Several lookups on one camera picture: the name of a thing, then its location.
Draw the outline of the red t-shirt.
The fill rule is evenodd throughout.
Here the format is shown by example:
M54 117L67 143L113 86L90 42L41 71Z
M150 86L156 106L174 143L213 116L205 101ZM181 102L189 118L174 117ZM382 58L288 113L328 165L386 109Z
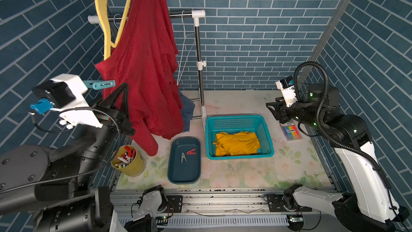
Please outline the red t-shirt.
M158 152L155 135L171 139L183 130L177 53L166 0L132 0L117 47L96 65L104 80L128 84L132 139L149 156Z

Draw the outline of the yellow t-shirt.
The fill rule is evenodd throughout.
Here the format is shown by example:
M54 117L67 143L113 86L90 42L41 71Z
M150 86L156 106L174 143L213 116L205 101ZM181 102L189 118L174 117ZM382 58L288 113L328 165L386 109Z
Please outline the yellow t-shirt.
M220 132L213 143L215 155L223 156L248 156L257 154L261 149L259 139L254 132L239 132L229 134Z

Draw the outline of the grey clothespin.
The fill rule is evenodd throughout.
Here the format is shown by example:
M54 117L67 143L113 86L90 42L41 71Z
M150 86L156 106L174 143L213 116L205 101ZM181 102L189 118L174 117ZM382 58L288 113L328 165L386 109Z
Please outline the grey clothespin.
M183 163L183 162L187 162L185 153L181 153L181 163Z

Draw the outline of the red clothespin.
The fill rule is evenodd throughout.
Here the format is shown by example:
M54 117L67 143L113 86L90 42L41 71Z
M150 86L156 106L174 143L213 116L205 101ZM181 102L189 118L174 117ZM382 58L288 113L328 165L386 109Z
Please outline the red clothespin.
M192 149L192 150L187 151L186 154L187 155L196 155L197 152L196 152L196 149Z

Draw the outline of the yellow plastic hanger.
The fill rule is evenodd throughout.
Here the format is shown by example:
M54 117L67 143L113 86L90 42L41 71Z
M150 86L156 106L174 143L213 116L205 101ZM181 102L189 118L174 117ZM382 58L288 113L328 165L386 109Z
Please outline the yellow plastic hanger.
M112 49L115 49L118 46L127 22L131 1L132 0L126 0L115 41L112 41L111 23L108 16L108 0L94 0L97 17L104 34L104 60L107 60L111 56Z

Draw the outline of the white wire hanger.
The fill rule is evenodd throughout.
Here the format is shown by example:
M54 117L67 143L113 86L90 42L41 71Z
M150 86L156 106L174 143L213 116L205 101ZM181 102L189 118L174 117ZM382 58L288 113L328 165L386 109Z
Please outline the white wire hanger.
M182 22L182 27L183 27L183 43L182 43L182 49L181 49L181 53L180 53L180 60L179 60L179 69L178 69L178 76L177 76L177 85L180 85L186 64L187 64L187 59L188 56L186 56L186 60L183 63L183 56L184 56L184 51L186 48L186 39L187 39L187 33L186 33L186 27L185 27L185 23L184 23L184 17L183 17L184 11L182 11L181 13L181 22Z

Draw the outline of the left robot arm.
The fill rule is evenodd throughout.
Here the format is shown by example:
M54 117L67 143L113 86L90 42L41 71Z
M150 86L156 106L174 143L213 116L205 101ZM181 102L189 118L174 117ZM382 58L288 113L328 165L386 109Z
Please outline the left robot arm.
M162 186L147 189L135 218L122 225L107 186L92 187L93 175L110 166L122 137L135 130L129 120L126 83L90 107L103 123L84 125L60 149L22 145L1 156L1 214L32 212L36 232L155 232L156 216L168 208Z

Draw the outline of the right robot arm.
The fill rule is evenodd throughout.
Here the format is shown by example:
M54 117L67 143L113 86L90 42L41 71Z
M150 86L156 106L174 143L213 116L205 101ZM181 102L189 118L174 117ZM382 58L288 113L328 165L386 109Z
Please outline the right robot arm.
M396 224L407 220L409 210L391 194L366 122L340 112L339 89L330 86L325 68L306 61L276 85L282 96L266 105L274 118L280 124L296 121L316 130L334 148L353 188L353 193L332 194L294 184L284 191L284 207L289 211L316 209L334 216L352 232L396 231Z

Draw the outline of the rainbow marker pack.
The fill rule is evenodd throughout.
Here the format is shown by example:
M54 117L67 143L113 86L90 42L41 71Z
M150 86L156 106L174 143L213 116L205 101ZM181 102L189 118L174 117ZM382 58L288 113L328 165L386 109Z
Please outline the rainbow marker pack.
M288 121L284 124L280 124L280 127L287 141L297 141L302 139L302 136L294 121Z

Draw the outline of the teal plastic basket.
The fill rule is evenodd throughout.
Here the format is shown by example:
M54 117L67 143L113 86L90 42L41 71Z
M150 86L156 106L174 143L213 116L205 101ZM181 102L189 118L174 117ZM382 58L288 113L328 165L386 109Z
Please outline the teal plastic basket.
M273 143L260 115L209 117L206 152L211 160L256 159L274 155Z

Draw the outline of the yellow bowl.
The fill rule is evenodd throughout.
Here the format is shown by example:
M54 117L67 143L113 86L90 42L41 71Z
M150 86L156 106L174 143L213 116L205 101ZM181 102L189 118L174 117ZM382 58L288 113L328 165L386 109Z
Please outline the yellow bowl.
M111 165L126 176L136 177L145 169L145 160L134 146L125 145L117 151Z

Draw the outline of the blue grey t-shirt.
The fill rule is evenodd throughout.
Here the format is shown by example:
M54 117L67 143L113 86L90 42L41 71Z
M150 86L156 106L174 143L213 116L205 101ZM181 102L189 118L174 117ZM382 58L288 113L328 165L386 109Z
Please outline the blue grey t-shirt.
M195 109L195 104L191 99L187 98L179 91L180 99L182 102L181 115L183 120L183 130L182 132L188 132L190 130L190 123L193 118L193 113Z

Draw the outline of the dark teal tray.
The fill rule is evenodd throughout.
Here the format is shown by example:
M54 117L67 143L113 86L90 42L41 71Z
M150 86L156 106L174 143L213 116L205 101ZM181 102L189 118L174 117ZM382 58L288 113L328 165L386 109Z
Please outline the dark teal tray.
M181 137L171 144L167 177L173 184L194 184L201 176L201 143Z

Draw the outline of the metal clothes rack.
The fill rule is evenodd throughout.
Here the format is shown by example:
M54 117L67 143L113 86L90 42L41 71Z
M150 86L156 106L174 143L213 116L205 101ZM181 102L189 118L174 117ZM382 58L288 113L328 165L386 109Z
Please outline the metal clothes rack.
M169 17L171 19L181 19L181 13L180 12L170 12ZM201 110L201 115L200 116L194 116L193 119L202 119L203 122L203 127L205 128L206 126L206 121L207 121L207 109L206 109L206 102L205 102L205 97L204 97L204 79L203 79L203 69L207 66L206 60L202 60L201 56L201 38L200 38L200 19L206 17L206 12L205 10L190 10L190 11L184 11L183 14L184 18L191 18L193 19L194 23L194 35L195 35L195 41L193 45L196 45L196 57L197 57L197 70L198 70L198 82L199 82L199 93L200 96L197 99L192 99L192 102L199 101L200 102L200 110ZM109 24L115 22L113 21L113 16L108 17ZM99 21L99 18L97 15L94 16L88 16L88 21L90 24L99 24L101 26L101 23Z

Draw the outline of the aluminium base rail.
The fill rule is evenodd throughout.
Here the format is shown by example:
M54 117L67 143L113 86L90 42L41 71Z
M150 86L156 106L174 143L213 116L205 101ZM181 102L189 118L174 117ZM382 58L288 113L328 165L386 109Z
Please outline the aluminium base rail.
M181 227L190 227L196 218L200 218L200 226L208 226L212 220L245 218L248 220L246 227L257 230L263 226L273 227L270 219L283 215L303 218L293 225L301 225L304 232L347 231L337 218L313 206L287 210L282 200L284 188L200 188L195 184L171 184L165 185L164 189L168 199L181 197L181 200L173 201L174 211L164 210L173 215L170 225L183 218L186 221Z

